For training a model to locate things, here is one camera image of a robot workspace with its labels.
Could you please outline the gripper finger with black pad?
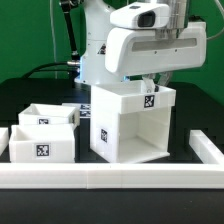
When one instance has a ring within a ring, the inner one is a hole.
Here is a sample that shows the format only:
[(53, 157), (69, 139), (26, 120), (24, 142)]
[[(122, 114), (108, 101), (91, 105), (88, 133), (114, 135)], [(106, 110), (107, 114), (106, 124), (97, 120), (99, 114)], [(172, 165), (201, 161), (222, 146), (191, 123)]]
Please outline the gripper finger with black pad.
[(143, 75), (142, 79), (145, 83), (147, 92), (148, 93), (154, 92), (155, 91), (155, 83), (153, 81), (152, 75), (151, 74)]
[(168, 83), (170, 82), (171, 78), (172, 78), (172, 72), (171, 71), (161, 73), (158, 84), (160, 86), (167, 86)]

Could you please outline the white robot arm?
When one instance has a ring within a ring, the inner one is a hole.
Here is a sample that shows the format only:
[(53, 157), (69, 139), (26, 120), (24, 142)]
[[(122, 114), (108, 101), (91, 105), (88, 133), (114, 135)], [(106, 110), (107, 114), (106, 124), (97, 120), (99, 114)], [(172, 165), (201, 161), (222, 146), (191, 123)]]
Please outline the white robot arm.
[(165, 86), (172, 72), (203, 65), (207, 43), (218, 36), (206, 34), (206, 23), (187, 18), (189, 0), (135, 0), (114, 9), (103, 0), (84, 0), (86, 44), (80, 73), (87, 85), (143, 77), (148, 92), (154, 79)]

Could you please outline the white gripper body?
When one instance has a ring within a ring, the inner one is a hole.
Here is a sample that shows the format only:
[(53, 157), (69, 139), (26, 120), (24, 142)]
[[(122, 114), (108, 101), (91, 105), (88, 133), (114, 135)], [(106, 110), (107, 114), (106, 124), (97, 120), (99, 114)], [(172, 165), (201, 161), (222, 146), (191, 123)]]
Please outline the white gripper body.
[(143, 75), (200, 67), (206, 58), (204, 22), (189, 22), (178, 38), (157, 39), (154, 30), (114, 28), (105, 67), (117, 76)]

